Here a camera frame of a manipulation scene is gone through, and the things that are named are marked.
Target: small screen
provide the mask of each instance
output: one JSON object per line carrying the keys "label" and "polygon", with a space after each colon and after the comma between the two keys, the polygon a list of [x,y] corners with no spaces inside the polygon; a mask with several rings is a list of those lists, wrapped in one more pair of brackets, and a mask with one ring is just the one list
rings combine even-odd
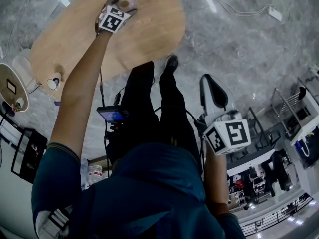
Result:
{"label": "small screen", "polygon": [[124,121],[119,111],[100,112],[100,114],[106,121]]}

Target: black pants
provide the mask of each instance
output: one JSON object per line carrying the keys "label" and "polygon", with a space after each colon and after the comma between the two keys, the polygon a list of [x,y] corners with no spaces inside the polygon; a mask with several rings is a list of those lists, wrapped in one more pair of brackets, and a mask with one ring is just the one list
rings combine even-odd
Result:
{"label": "black pants", "polygon": [[148,62],[133,68],[122,98],[121,108],[129,118],[115,139],[110,139],[109,158],[114,163],[127,152],[147,142],[171,144],[188,150],[196,159],[200,172],[201,161],[194,130],[190,125],[182,93],[176,86],[173,74],[163,73],[160,78],[162,114],[160,121],[154,113],[150,93],[154,77],[154,63]]}

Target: marble floor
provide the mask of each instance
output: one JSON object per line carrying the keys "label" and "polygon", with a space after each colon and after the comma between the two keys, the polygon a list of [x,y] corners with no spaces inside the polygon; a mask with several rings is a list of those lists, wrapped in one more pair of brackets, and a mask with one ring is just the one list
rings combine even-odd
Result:
{"label": "marble floor", "polygon": [[[257,11],[269,3],[284,2],[287,12],[283,6],[276,7],[283,13],[281,22],[266,11],[250,17],[232,16],[216,0],[181,1],[187,26],[175,51],[181,63],[175,76],[187,109],[195,117],[202,113],[199,79],[205,73],[227,84],[240,111],[245,113],[251,106],[257,112],[269,106],[275,87],[288,94],[297,77],[318,62],[319,0],[223,0],[238,11]],[[0,45],[4,53],[23,2],[0,0]],[[65,5],[58,0],[28,0],[17,18],[4,62],[11,64],[22,49],[30,48],[64,9]],[[163,61],[164,58],[156,61],[156,83],[151,94],[154,108],[160,106],[158,79]],[[127,78],[128,74],[122,74],[104,83],[107,104],[112,104]],[[50,138],[58,112],[54,100],[39,88],[30,95],[29,110],[17,114],[16,122]],[[95,112],[100,105],[96,88],[83,148],[83,157],[89,159],[105,155],[104,123]]]}

